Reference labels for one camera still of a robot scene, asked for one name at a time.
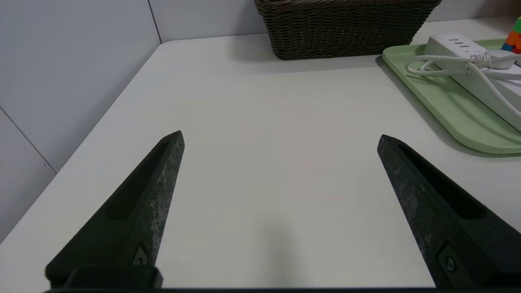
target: green tray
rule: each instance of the green tray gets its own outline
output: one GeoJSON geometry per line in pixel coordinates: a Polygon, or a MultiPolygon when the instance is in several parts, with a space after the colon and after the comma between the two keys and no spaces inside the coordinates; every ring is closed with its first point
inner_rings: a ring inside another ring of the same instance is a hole
{"type": "MultiPolygon", "coordinates": [[[[500,49],[504,39],[476,43],[487,49],[500,49]]],[[[424,49],[425,45],[390,47],[384,50],[383,59],[461,144],[483,153],[521,153],[521,132],[452,78],[418,77],[405,71],[405,63],[422,55],[424,49]]]]}

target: wicker basket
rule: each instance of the wicker basket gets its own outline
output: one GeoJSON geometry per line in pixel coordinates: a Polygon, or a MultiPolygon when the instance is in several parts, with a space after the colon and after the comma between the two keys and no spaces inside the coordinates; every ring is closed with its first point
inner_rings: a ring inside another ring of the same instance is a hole
{"type": "Polygon", "coordinates": [[[255,0],[282,60],[381,54],[407,45],[441,0],[255,0]]]}

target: white table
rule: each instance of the white table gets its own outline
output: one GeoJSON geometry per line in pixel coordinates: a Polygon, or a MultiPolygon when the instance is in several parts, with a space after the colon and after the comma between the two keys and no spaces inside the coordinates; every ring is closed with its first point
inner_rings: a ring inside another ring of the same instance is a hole
{"type": "MultiPolygon", "coordinates": [[[[512,18],[431,22],[506,36],[512,18]]],[[[161,45],[0,246],[0,291],[46,264],[156,142],[186,143],[156,265],[165,287],[433,286],[376,147],[385,133],[521,229],[519,157],[459,145],[378,56],[283,62],[266,35],[161,45]]]]}

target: rubik's cube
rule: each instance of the rubik's cube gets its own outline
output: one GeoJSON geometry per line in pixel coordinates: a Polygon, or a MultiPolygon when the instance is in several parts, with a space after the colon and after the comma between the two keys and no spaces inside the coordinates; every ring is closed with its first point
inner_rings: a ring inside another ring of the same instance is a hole
{"type": "Polygon", "coordinates": [[[521,17],[517,19],[501,50],[521,54],[521,17]]]}

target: white power strip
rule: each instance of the white power strip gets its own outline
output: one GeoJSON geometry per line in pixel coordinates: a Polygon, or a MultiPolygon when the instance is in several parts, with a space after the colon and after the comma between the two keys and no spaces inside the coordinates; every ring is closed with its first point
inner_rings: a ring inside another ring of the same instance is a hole
{"type": "MultiPolygon", "coordinates": [[[[429,38],[424,54],[471,57],[473,55],[483,55],[486,52],[485,48],[459,34],[442,34],[432,35],[429,38]]],[[[465,63],[461,62],[436,61],[435,64],[443,70],[464,69],[466,66],[465,63]]],[[[521,67],[513,65],[509,69],[491,68],[487,72],[521,76],[521,67]]],[[[508,109],[504,103],[501,103],[478,75],[462,74],[452,75],[451,77],[517,130],[521,131],[520,117],[508,109]]],[[[490,78],[490,81],[512,106],[521,111],[521,80],[490,78]]]]}

